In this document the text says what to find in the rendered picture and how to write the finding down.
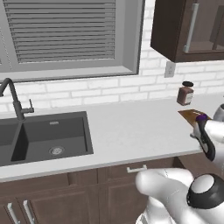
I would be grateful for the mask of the brown wooden cutting board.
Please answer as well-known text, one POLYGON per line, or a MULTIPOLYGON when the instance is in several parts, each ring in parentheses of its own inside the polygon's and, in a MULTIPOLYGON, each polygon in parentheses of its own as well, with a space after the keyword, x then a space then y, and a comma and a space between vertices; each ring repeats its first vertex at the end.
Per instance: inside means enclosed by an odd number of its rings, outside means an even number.
POLYGON ((198 111, 196 109, 186 109, 180 110, 179 113, 185 118, 185 120, 193 126, 196 121, 196 117, 199 115, 203 115, 203 112, 198 111))

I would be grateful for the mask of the brown spice jar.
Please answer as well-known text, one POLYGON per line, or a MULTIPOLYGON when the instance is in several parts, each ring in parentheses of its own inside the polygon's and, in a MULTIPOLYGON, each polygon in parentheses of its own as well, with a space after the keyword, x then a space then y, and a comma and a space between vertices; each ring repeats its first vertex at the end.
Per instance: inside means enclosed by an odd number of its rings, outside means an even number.
POLYGON ((183 81, 182 87, 178 90, 177 102, 186 106, 189 105, 193 98, 193 83, 190 81, 183 81))

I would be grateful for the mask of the grey window with blinds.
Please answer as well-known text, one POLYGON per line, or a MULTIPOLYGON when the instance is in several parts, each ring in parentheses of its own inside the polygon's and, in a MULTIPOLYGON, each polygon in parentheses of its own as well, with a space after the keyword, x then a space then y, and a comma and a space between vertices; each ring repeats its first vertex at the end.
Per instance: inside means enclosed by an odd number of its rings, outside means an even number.
POLYGON ((0 0, 0 81, 132 75, 145 0, 0 0))

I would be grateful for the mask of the dark grey sink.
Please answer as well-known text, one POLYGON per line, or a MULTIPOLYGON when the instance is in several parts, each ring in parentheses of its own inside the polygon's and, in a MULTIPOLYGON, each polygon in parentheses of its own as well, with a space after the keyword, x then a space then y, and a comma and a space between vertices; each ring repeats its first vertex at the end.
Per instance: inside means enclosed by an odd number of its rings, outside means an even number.
POLYGON ((93 153, 86 111, 0 120, 0 167, 93 153))

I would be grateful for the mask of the grey wall socket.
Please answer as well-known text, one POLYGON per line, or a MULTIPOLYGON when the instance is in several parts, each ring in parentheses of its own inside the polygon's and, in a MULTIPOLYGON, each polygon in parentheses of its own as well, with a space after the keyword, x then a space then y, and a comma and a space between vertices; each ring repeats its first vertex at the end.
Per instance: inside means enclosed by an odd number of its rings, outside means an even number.
POLYGON ((174 76, 176 64, 172 61, 167 61, 165 66, 164 77, 171 78, 174 76))

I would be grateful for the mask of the dark brown wall cupboard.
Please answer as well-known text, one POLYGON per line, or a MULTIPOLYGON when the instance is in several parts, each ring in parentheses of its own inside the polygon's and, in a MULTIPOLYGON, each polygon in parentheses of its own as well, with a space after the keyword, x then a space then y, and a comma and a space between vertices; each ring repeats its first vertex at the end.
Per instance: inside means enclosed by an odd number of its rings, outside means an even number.
POLYGON ((150 46, 168 60, 224 60, 224 0, 156 0, 150 46), (183 48, 199 4, 189 53, 183 48))

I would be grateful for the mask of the brown drawer front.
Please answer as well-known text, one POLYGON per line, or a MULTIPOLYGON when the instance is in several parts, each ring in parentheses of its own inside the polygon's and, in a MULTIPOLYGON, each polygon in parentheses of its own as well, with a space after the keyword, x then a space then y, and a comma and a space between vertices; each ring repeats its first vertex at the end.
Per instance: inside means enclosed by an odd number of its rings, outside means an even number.
POLYGON ((107 183, 109 181, 121 180, 126 178, 134 178, 138 172, 127 173, 127 167, 131 169, 141 168, 147 165, 148 169, 171 168, 173 158, 161 158, 156 160, 142 161, 130 164, 119 164, 98 169, 98 183, 107 183))

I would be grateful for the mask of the brown cupboard door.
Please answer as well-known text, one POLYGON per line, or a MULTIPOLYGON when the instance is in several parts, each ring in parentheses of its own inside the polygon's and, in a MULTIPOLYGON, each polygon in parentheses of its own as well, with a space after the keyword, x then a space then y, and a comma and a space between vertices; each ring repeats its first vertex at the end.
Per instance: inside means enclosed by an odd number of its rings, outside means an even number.
POLYGON ((31 224, 23 206, 24 200, 28 200, 36 224, 100 224, 96 185, 69 186, 17 196, 24 217, 31 224))
POLYGON ((0 224, 15 224, 7 208, 8 203, 0 200, 0 224))
POLYGON ((130 178, 112 181, 106 187, 105 224, 135 224, 146 208, 148 197, 141 194, 130 178))

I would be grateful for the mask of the brown panel under sink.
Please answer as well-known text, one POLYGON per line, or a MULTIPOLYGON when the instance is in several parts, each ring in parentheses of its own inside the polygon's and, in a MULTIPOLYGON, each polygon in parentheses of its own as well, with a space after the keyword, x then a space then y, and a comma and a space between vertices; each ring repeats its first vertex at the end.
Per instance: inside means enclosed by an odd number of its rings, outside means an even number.
POLYGON ((0 197, 55 189, 64 186, 88 186, 97 183, 97 170, 74 171, 39 178, 0 183, 0 197))

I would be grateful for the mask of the dark grey tap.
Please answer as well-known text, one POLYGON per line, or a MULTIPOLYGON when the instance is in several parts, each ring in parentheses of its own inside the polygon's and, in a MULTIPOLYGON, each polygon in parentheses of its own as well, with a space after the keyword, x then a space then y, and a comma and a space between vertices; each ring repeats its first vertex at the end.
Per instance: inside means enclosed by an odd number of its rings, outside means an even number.
POLYGON ((10 78, 5 78, 3 80, 3 83, 0 85, 0 97, 4 96, 4 90, 6 89, 6 87, 10 88, 10 93, 13 100, 13 107, 14 107, 17 119, 19 121, 23 121, 25 119, 25 114, 34 112, 34 107, 32 106, 32 100, 29 100, 30 102, 29 108, 22 108, 21 102, 18 99, 18 95, 15 89, 14 83, 12 79, 10 78))

